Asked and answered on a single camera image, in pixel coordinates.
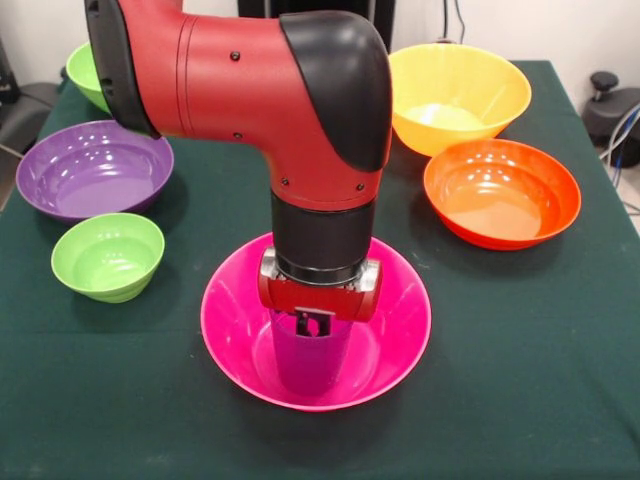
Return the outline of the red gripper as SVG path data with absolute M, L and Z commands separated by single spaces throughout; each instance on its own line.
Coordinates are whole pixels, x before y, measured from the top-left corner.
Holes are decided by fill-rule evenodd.
M 354 280 L 342 285 L 310 285 L 286 277 L 278 268 L 276 251 L 262 253 L 258 273 L 258 294 L 265 308 L 296 314 L 296 334 L 312 336 L 311 313 L 317 337 L 331 334 L 333 316 L 345 321 L 369 321 L 377 308 L 383 268 L 377 259 L 366 258 Z

